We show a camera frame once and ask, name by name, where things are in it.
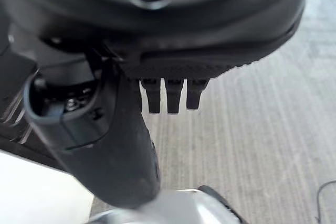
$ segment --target white wall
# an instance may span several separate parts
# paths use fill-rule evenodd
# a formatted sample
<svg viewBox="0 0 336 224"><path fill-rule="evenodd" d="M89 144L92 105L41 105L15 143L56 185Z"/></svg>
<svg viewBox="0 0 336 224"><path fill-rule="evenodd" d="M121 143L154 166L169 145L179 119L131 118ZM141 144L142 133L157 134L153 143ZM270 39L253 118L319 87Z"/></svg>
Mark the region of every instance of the white wall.
<svg viewBox="0 0 336 224"><path fill-rule="evenodd" d="M0 151L0 223L85 223L92 200L72 176Z"/></svg>

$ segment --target black cable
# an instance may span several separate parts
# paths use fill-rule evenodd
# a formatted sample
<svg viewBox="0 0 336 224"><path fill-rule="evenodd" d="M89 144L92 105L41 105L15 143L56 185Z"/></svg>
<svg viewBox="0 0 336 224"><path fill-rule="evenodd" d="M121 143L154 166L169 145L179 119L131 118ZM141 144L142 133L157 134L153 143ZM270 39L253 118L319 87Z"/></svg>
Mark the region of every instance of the black cable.
<svg viewBox="0 0 336 224"><path fill-rule="evenodd" d="M327 185L334 184L334 183L336 183L336 180L331 180L331 181L329 181L329 182L324 183L322 186L320 186L320 189L319 189L318 192L317 192L317 197L316 197L316 202L317 202L317 217L316 217L316 220L317 220L317 223L318 223L318 224L321 224L320 194L321 194L322 190L323 190Z"/></svg>

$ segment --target screw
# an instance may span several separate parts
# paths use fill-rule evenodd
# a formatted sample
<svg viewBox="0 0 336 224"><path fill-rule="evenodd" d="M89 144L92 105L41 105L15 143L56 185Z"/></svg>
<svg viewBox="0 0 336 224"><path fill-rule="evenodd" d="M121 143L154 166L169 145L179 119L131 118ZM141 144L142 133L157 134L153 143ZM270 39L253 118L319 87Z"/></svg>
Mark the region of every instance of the screw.
<svg viewBox="0 0 336 224"><path fill-rule="evenodd" d="M79 102L76 99L68 99L67 100L67 105L66 105L66 110L67 111L74 111L79 108Z"/></svg>

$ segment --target black rubber tab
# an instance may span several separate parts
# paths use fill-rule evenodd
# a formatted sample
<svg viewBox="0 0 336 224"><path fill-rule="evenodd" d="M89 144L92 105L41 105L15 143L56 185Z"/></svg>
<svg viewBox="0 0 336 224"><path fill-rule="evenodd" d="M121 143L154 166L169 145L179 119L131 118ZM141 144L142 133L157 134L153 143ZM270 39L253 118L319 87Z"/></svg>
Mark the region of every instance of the black rubber tab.
<svg viewBox="0 0 336 224"><path fill-rule="evenodd" d="M142 86L146 89L150 113L160 112L160 79L142 79Z"/></svg>
<svg viewBox="0 0 336 224"><path fill-rule="evenodd" d="M188 80L187 82L187 109L197 110L200 105L201 94L209 83L207 80Z"/></svg>
<svg viewBox="0 0 336 224"><path fill-rule="evenodd" d="M164 80L167 90L167 108L170 114L178 114L183 81L184 80Z"/></svg>

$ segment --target black handle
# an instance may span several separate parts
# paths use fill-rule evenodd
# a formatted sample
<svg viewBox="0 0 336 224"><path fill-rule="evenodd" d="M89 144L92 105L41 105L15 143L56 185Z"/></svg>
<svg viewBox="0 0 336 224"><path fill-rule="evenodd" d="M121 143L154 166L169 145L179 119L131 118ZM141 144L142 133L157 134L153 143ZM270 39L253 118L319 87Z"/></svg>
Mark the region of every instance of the black handle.
<svg viewBox="0 0 336 224"><path fill-rule="evenodd" d="M67 111L66 101L47 104L35 78L24 102L33 129L69 173L106 203L136 208L159 192L158 162L129 83L112 72L103 69L90 101L77 110Z"/></svg>

